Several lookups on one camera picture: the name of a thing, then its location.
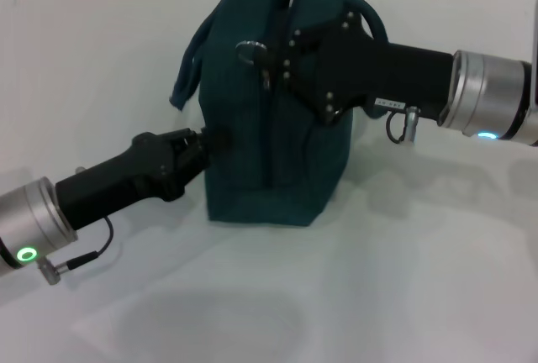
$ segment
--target white table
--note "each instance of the white table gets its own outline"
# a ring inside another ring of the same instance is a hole
[[[217,1],[0,0],[0,192],[201,127],[168,96]],[[530,60],[535,0],[368,1],[394,42]],[[429,122],[408,150],[358,120],[310,228],[210,224],[199,177],[113,215],[110,250],[58,286],[1,278],[2,361],[536,361],[538,150]],[[52,259],[105,239],[94,224]]]

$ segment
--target green led ring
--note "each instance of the green led ring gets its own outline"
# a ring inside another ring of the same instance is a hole
[[[31,247],[24,247],[17,253],[17,259],[22,262],[33,260],[37,256],[37,251]]]

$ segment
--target blue led light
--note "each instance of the blue led light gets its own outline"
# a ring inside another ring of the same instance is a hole
[[[479,138],[482,138],[482,139],[497,139],[497,135],[496,134],[491,134],[489,132],[480,132],[478,134],[478,137]]]

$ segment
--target label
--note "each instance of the label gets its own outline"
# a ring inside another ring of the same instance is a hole
[[[375,105],[386,108],[405,109],[405,103],[399,101],[386,100],[384,98],[376,98]]]

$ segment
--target teal bag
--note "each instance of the teal bag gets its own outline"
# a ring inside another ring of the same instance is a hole
[[[208,131],[231,133],[232,150],[206,170],[208,215],[231,223],[306,226],[320,214],[348,160],[352,113],[324,126],[280,81],[238,58],[239,42],[291,39],[330,21],[345,3],[369,12],[375,39],[381,20],[362,0],[221,0],[183,56],[171,103],[180,110],[200,86]],[[302,65],[312,76],[315,55]]]

